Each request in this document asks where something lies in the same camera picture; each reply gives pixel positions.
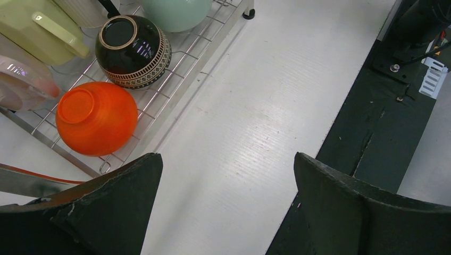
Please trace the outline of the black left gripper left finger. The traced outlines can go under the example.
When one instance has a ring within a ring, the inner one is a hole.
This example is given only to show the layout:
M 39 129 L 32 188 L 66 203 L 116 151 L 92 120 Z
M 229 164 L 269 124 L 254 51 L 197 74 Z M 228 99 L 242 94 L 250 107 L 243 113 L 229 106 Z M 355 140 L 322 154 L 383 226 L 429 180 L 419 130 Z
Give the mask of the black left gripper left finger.
M 163 172 L 147 153 L 25 205 L 1 206 L 1 254 L 140 254 Z

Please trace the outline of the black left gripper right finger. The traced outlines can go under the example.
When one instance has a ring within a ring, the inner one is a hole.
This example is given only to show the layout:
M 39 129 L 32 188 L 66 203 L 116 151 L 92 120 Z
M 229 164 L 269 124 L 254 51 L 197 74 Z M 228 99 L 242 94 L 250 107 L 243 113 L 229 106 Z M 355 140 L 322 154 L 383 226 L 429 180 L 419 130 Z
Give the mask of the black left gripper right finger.
M 450 254 L 450 207 L 372 186 L 299 152 L 294 175 L 317 254 Z

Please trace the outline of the orange plastic bowl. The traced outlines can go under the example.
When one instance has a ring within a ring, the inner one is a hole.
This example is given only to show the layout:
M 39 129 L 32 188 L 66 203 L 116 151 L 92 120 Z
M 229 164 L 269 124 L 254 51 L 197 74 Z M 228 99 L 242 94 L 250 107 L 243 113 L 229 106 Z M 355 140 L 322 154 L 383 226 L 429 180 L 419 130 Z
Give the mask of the orange plastic bowl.
M 109 82 L 87 82 L 60 99 L 55 123 L 62 141 L 91 157 L 123 147 L 138 123 L 138 107 L 130 93 Z

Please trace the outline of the beige bowl dark rim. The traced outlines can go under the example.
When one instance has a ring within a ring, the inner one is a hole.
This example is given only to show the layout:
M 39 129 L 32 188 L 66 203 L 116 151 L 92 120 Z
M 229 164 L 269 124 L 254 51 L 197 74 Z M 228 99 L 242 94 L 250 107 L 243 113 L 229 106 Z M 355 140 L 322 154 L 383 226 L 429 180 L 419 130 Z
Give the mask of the beige bowl dark rim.
M 114 84 L 141 89 L 163 76 L 172 58 L 171 44 L 150 20 L 137 15 L 118 15 L 98 32 L 95 55 L 99 67 Z

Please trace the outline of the light green mug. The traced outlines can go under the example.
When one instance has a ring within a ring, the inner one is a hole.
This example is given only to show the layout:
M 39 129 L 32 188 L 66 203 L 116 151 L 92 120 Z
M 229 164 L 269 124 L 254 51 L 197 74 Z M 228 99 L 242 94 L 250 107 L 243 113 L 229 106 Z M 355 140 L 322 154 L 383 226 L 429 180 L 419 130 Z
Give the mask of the light green mug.
M 53 1 L 1 1 L 1 34 L 47 65 L 90 52 L 80 27 Z

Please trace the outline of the white ribbed mug black rim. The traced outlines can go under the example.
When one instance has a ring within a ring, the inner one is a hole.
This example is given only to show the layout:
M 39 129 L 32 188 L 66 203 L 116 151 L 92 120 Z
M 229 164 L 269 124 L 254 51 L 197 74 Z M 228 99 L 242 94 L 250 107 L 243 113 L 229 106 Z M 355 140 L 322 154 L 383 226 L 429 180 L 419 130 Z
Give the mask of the white ribbed mug black rim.
M 78 26 L 98 28 L 108 20 L 108 11 L 95 0 L 54 0 Z

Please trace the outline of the mint green bowl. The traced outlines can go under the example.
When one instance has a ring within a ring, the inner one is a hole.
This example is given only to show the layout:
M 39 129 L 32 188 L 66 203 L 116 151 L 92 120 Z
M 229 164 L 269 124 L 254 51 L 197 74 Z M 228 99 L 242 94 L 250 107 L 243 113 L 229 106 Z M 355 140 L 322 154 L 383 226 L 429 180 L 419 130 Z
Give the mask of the mint green bowl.
M 209 14 L 212 0 L 139 1 L 144 17 L 164 32 L 183 32 L 199 25 Z

